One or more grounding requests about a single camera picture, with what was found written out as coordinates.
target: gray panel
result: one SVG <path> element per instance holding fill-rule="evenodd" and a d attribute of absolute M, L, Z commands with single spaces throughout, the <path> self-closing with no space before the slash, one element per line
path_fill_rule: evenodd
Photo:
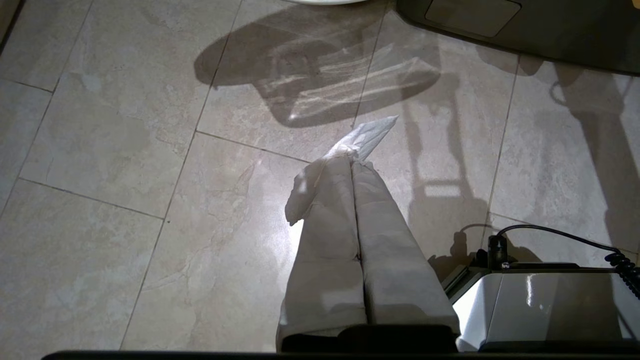
<path fill-rule="evenodd" d="M 433 0 L 424 18 L 451 29 L 494 37 L 519 11 L 507 0 Z"/>
<path fill-rule="evenodd" d="M 624 287 L 617 274 L 506 274 L 487 342 L 630 338 L 640 302 Z"/>

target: tile grout line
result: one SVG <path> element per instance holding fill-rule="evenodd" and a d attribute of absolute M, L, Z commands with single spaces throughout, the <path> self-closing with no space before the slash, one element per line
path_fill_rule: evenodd
<path fill-rule="evenodd" d="M 364 81 L 362 82 L 362 90 L 360 91 L 360 98 L 358 99 L 358 106 L 356 106 L 356 113 L 353 115 L 353 121 L 351 122 L 351 129 L 356 126 L 356 121 L 358 120 L 358 112 L 360 112 L 360 104 L 362 103 L 362 97 L 364 96 L 364 90 L 367 86 L 367 80 L 369 79 L 369 71 L 371 70 L 371 64 L 373 64 L 373 57 L 376 54 L 376 47 L 378 46 L 378 39 L 380 39 L 380 32 L 382 31 L 382 23 L 385 21 L 385 16 L 387 14 L 387 8 L 391 4 L 391 1 L 387 1 L 385 4 L 385 8 L 382 11 L 382 18 L 380 18 L 380 25 L 378 25 L 378 33 L 376 34 L 376 41 L 373 43 L 373 50 L 371 51 L 371 58 L 369 58 L 369 66 L 367 66 L 367 74 L 364 76 Z"/>
<path fill-rule="evenodd" d="M 204 133 L 203 131 L 199 131 L 199 130 L 196 130 L 196 133 L 201 134 L 201 135 L 205 135 L 205 136 L 210 136 L 212 138 L 220 139 L 220 140 L 223 140 L 223 141 L 226 141 L 226 142 L 236 143 L 238 145 L 250 147 L 252 149 L 268 152 L 270 154 L 282 156 L 283 158 L 288 158 L 288 159 L 292 159 L 292 160 L 302 161 L 303 163 L 306 163 L 306 164 L 311 164 L 311 161 L 298 159 L 298 158 L 295 158 L 294 156 L 280 154 L 279 152 L 275 152 L 275 151 L 272 151 L 272 150 L 269 150 L 269 149 L 263 149 L 262 147 L 257 147 L 257 146 L 249 145 L 247 143 L 242 143 L 242 142 L 238 142 L 238 141 L 235 141 L 235 140 L 223 138 L 222 136 L 213 135 L 213 134 L 209 134 L 209 133 Z"/>
<path fill-rule="evenodd" d="M 216 66 L 216 71 L 211 77 L 211 82 L 209 83 L 209 89 L 207 90 L 207 95 L 205 96 L 204 102 L 202 103 L 202 108 L 200 109 L 200 114 L 198 116 L 198 121 L 196 122 L 196 126 L 193 130 L 193 134 L 191 135 L 191 141 L 189 142 L 189 147 L 187 148 L 187 153 L 184 155 L 184 160 L 182 161 L 182 166 L 180 167 L 180 172 L 178 173 L 178 178 L 176 178 L 175 185 L 173 186 L 173 191 L 171 193 L 171 197 L 169 198 L 169 203 L 167 204 L 166 211 L 164 212 L 164 218 L 162 224 L 160 225 L 160 230 L 158 230 L 158 235 L 156 237 L 156 242 L 154 244 L 154 248 L 151 250 L 151 255 L 149 256 L 149 262 L 147 263 L 147 268 L 145 269 L 145 274 L 142 277 L 142 281 L 140 282 L 140 288 L 138 290 L 138 294 L 136 296 L 136 301 L 133 303 L 133 308 L 131 309 L 131 314 L 129 315 L 129 321 L 127 321 L 127 327 L 122 334 L 122 341 L 120 342 L 119 350 L 122 350 L 122 345 L 124 345 L 124 341 L 127 338 L 127 332 L 129 332 L 129 326 L 131 325 L 131 320 L 133 319 L 133 315 L 136 311 L 136 306 L 138 305 L 138 300 L 140 299 L 140 294 L 142 293 L 142 287 L 145 285 L 145 280 L 147 280 L 147 274 L 149 273 L 149 268 L 151 267 L 151 261 L 153 261 L 154 254 L 156 253 L 156 248 L 158 246 L 158 242 L 160 240 L 160 235 L 162 234 L 162 230 L 164 228 L 164 224 L 166 223 L 166 217 L 169 215 L 169 209 L 171 208 L 171 203 L 173 202 L 173 197 L 175 196 L 175 191 L 178 188 L 178 183 L 180 178 L 182 177 L 182 171 L 184 170 L 184 165 L 187 162 L 187 158 L 189 157 L 189 152 L 191 151 L 191 146 L 193 145 L 193 139 L 196 136 L 196 132 L 198 130 L 198 125 L 200 124 L 200 119 L 202 118 L 202 113 L 204 112 L 204 108 L 207 106 L 207 100 L 209 98 L 209 94 L 211 93 L 211 87 L 213 86 L 213 81 L 216 79 L 216 74 L 218 73 L 218 69 L 220 67 L 220 63 L 222 62 L 222 56 L 225 54 L 225 49 L 227 48 L 227 44 L 229 42 L 229 38 L 231 37 L 231 32 L 233 32 L 234 25 L 236 24 L 236 19 L 238 13 L 240 13 L 240 7 L 243 3 L 243 0 L 240 0 L 238 3 L 238 8 L 236 10 L 236 16 L 234 20 L 231 22 L 231 27 L 229 28 L 229 33 L 227 34 L 227 39 L 225 40 L 225 45 L 222 47 L 222 51 L 220 52 L 220 58 L 218 59 L 218 64 Z"/>
<path fill-rule="evenodd" d="M 489 194 L 489 203 L 486 207 L 486 216 L 484 218 L 484 223 L 489 223 L 489 214 L 491 213 L 491 202 L 493 200 L 493 192 L 495 191 L 495 183 L 498 179 L 498 169 L 500 169 L 500 158 L 502 157 L 502 146 L 504 145 L 504 137 L 507 135 L 507 124 L 509 124 L 509 113 L 511 112 L 511 103 L 513 102 L 513 93 L 516 89 L 516 79 L 518 79 L 518 68 L 520 66 L 520 54 L 518 54 L 518 59 L 516 61 L 516 71 L 513 74 L 513 82 L 511 84 L 511 94 L 509 96 L 509 105 L 507 106 L 507 115 L 504 119 L 504 128 L 502 129 L 502 138 L 500 139 L 500 149 L 498 150 L 498 160 L 495 163 L 495 172 L 493 173 L 493 183 L 491 185 L 491 194 Z M 480 248 L 484 245 L 484 236 L 486 234 L 486 227 L 482 231 L 482 238 L 480 238 Z"/>
<path fill-rule="evenodd" d="M 519 219 L 516 219 L 516 218 L 508 217 L 508 216 L 506 216 L 506 215 L 502 215 L 502 214 L 494 213 L 494 212 L 492 212 L 492 211 L 489 211 L 489 214 L 493 214 L 493 215 L 495 215 L 495 216 L 498 216 L 498 217 L 501 217 L 501 218 L 505 218 L 505 219 L 507 219 L 507 220 L 521 222 L 521 223 L 523 223 L 523 224 L 535 225 L 535 224 L 533 224 L 533 223 L 526 222 L 526 221 L 524 221 L 524 220 L 519 220 Z"/>
<path fill-rule="evenodd" d="M 146 216 L 148 216 L 148 217 L 156 218 L 156 219 L 158 219 L 158 220 L 164 220 L 163 218 L 161 218 L 161 217 L 159 217 L 159 216 L 157 216 L 157 215 L 152 215 L 152 214 L 146 213 L 146 212 L 144 212 L 144 211 L 140 211 L 140 210 L 136 210 L 136 209 L 127 208 L 126 206 L 122 206 L 122 205 L 118 205 L 118 204 L 113 204 L 112 202 L 108 202 L 108 201 L 104 201 L 104 200 L 100 200 L 100 199 L 95 199 L 95 198 L 93 198 L 93 197 L 90 197 L 90 196 L 87 196 L 87 195 L 83 195 L 83 194 L 81 194 L 81 193 L 74 193 L 74 192 L 72 192 L 72 191 L 65 190 L 65 189 L 63 189 L 63 188 L 58 188 L 58 187 L 53 186 L 53 185 L 44 184 L 44 183 L 41 183 L 41 182 L 39 182 L 39 181 L 29 180 L 29 179 L 26 179 L 26 178 L 24 178 L 24 177 L 20 177 L 20 176 L 18 177 L 18 180 L 27 181 L 27 182 L 32 183 L 32 184 L 36 184 L 36 185 L 40 185 L 40 186 L 44 186 L 44 187 L 46 187 L 46 188 L 50 188 L 50 189 L 53 189 L 53 190 L 61 191 L 61 192 L 67 193 L 67 194 L 71 194 L 71 195 L 75 195 L 75 196 L 80 196 L 80 197 L 85 198 L 85 199 L 88 199 L 88 200 L 93 200 L 93 201 L 96 201 L 96 202 L 101 202 L 101 203 L 103 203 L 103 204 L 111 205 L 111 206 L 113 206 L 113 207 L 115 207 L 115 208 L 118 208 L 118 209 L 123 209 L 123 210 L 133 211 L 134 213 L 138 213 L 138 214 L 141 214 L 141 215 L 146 215 Z"/>
<path fill-rule="evenodd" d="M 44 121 L 44 117 L 47 115 L 47 111 L 49 111 L 49 105 L 51 105 L 51 99 L 53 99 L 53 94 L 51 94 L 51 96 L 49 96 L 49 101 L 47 102 L 47 107 L 44 109 L 44 112 L 42 113 L 42 117 L 40 118 L 40 122 L 38 123 L 38 127 L 36 128 L 35 134 L 33 134 L 33 138 L 31 139 L 31 144 L 29 145 L 29 149 L 27 150 L 27 154 L 24 157 L 24 159 L 22 160 L 22 165 L 20 165 L 20 170 L 18 170 L 18 175 L 15 177 L 15 180 L 13 180 L 13 185 L 11 185 L 11 190 L 9 190 L 9 194 L 6 197 L 6 202 L 4 203 L 2 211 L 0 211 L 0 219 L 2 219 L 2 216 L 4 215 L 4 211 L 6 210 L 6 207 L 7 207 L 7 205 L 9 205 L 9 200 L 11 200 L 11 196 L 13 195 L 13 189 L 15 188 L 15 185 L 18 183 L 18 179 L 20 179 L 20 174 L 22 173 L 22 169 L 24 168 L 24 164 L 27 162 L 27 159 L 29 158 L 29 153 L 31 152 L 31 148 L 33 146 L 33 143 L 35 143 L 35 141 L 36 141 L 36 136 L 38 136 L 38 132 L 40 131 L 40 126 L 42 126 L 42 122 Z"/>
<path fill-rule="evenodd" d="M 60 84 L 60 79 L 62 78 L 62 75 L 64 75 L 65 69 L 67 68 L 67 65 L 69 64 L 69 59 L 71 59 L 71 54 L 73 54 L 74 49 L 76 48 L 76 45 L 78 43 L 78 39 L 80 38 L 80 34 L 82 33 L 82 30 L 84 28 L 84 24 L 86 22 L 86 18 L 89 17 L 89 13 L 91 12 L 91 8 L 93 8 L 93 2 L 94 2 L 94 0 L 91 0 L 91 4 L 89 4 L 89 7 L 86 10 L 86 14 L 84 15 L 84 19 L 82 20 L 82 24 L 80 24 L 80 28 L 78 29 L 78 33 L 76 34 L 76 38 L 74 39 L 74 45 L 71 47 L 71 50 L 69 51 L 69 54 L 67 55 L 67 59 L 65 60 L 65 64 L 62 66 L 62 71 L 60 72 L 60 76 L 58 76 L 58 80 L 56 81 L 56 86 L 53 87 L 53 91 L 52 92 L 55 92 L 56 89 L 58 88 L 58 84 Z"/>
<path fill-rule="evenodd" d="M 22 82 L 17 81 L 17 80 L 11 80 L 11 79 L 7 79 L 7 78 L 0 78 L 0 80 L 2 80 L 2 81 L 8 81 L 8 82 L 10 82 L 10 83 L 15 83 L 15 84 L 19 84 L 19 85 L 28 86 L 28 87 L 30 87 L 30 88 L 34 88 L 34 89 L 38 89 L 38 90 L 42 90 L 42 91 L 48 92 L 49 94 L 53 94 L 53 90 L 47 90 L 47 89 L 45 89 L 45 88 L 40 88 L 40 87 L 35 86 L 35 85 L 29 85 L 29 84 L 27 84 L 27 83 L 22 83 Z"/>
<path fill-rule="evenodd" d="M 64 72 L 64 68 L 67 66 L 67 62 L 69 61 L 69 58 L 71 57 L 71 52 L 73 51 L 73 48 L 76 46 L 76 42 L 78 40 L 78 37 L 80 36 L 80 32 L 82 32 L 82 28 L 84 27 L 84 22 L 86 21 L 87 16 L 89 15 L 89 11 L 91 10 L 91 7 L 93 6 L 93 0 L 91 1 L 91 4 L 89 4 L 89 8 L 86 11 L 86 14 L 84 15 L 84 19 L 82 20 L 82 24 L 80 25 L 80 29 L 78 30 L 78 34 L 76 34 L 76 39 L 74 40 L 74 46 L 71 48 L 71 50 L 69 51 L 69 55 L 67 55 L 67 59 L 65 60 L 65 64 L 63 66 L 63 72 Z M 45 108 L 44 112 L 42 113 L 42 117 L 40 118 L 40 123 L 38 124 L 38 127 L 36 128 L 36 132 L 33 135 L 33 138 L 31 139 L 31 144 L 29 145 L 29 149 L 27 150 L 27 155 L 24 157 L 24 160 L 22 160 L 22 165 L 20 165 L 20 170 L 18 171 L 18 176 L 15 177 L 15 180 L 13 181 L 13 185 L 11 186 L 11 190 L 9 190 L 9 194 L 6 197 L 6 202 L 2 208 L 2 211 L 0 211 L 0 219 L 2 219 L 2 216 L 4 215 L 4 211 L 6 209 L 7 204 L 9 204 L 9 200 L 11 199 L 11 195 L 13 194 L 13 189 L 15 188 L 15 185 L 18 183 L 18 179 L 20 179 L 20 174 L 22 173 L 22 169 L 24 168 L 24 164 L 27 162 L 27 159 L 29 158 L 29 153 L 31 152 L 31 148 L 33 147 L 33 144 L 36 142 L 36 138 L 38 137 L 38 133 L 40 132 L 40 128 L 42 127 L 42 123 L 44 122 L 44 118 L 47 116 L 47 112 L 49 111 L 49 106 L 51 105 L 51 101 L 53 100 L 53 95 L 58 87 L 58 83 L 60 82 L 60 77 L 62 77 L 62 73 L 60 73 L 60 76 L 58 76 L 58 81 L 56 82 L 56 86 L 54 86 L 53 91 L 47 91 L 49 93 L 51 93 L 51 96 L 49 97 L 49 102 L 47 102 L 47 107 Z"/>

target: tiled floor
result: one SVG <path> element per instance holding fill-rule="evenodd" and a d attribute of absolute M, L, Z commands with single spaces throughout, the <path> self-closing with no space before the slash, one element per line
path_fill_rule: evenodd
<path fill-rule="evenodd" d="M 443 277 L 517 222 L 637 257 L 640 80 L 386 0 L 27 0 L 0 56 L 0 349 L 274 350 L 293 177 L 355 124 Z M 604 266 L 532 231 L 523 260 Z"/>

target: floor tile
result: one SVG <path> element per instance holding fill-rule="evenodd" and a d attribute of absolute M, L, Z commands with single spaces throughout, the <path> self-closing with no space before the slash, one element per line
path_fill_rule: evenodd
<path fill-rule="evenodd" d="M 198 130 L 322 156 L 351 129 L 386 4 L 244 1 Z"/>
<path fill-rule="evenodd" d="M 0 80 L 0 213 L 50 97 L 46 91 Z"/>
<path fill-rule="evenodd" d="M 523 57 L 491 211 L 636 252 L 639 83 Z"/>
<path fill-rule="evenodd" d="M 94 2 L 22 176 L 164 217 L 237 4 Z"/>
<path fill-rule="evenodd" d="M 522 223 L 492 213 L 489 215 L 489 224 L 493 226 L 493 230 L 487 229 L 487 237 L 507 226 Z M 580 266 L 598 268 L 611 267 L 604 259 L 606 255 L 611 254 L 611 251 L 598 249 L 560 235 L 534 229 L 514 229 L 506 234 L 509 239 L 507 252 L 518 261 L 575 263 Z M 483 243 L 485 250 L 487 244 L 487 241 Z M 633 252 L 623 250 L 623 253 L 632 261 L 637 257 L 637 254 Z"/>
<path fill-rule="evenodd" d="M 3 359 L 117 349 L 160 225 L 19 180 L 0 220 Z"/>
<path fill-rule="evenodd" d="M 56 87 L 91 0 L 27 0 L 0 56 L 0 76 Z"/>
<path fill-rule="evenodd" d="M 284 205 L 304 166 L 196 134 L 123 348 L 275 350 L 301 231 Z"/>
<path fill-rule="evenodd" d="M 399 115 L 369 160 L 441 279 L 480 247 L 516 63 L 384 19 L 356 123 Z"/>

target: white object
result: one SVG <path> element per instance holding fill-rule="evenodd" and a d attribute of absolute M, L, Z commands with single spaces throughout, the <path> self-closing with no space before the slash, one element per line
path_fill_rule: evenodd
<path fill-rule="evenodd" d="M 305 222 L 278 349 L 290 335 L 336 336 L 367 323 L 444 324 L 459 333 L 456 313 L 396 202 L 363 162 L 396 118 L 360 124 L 296 176 L 285 214 L 292 225 Z"/>

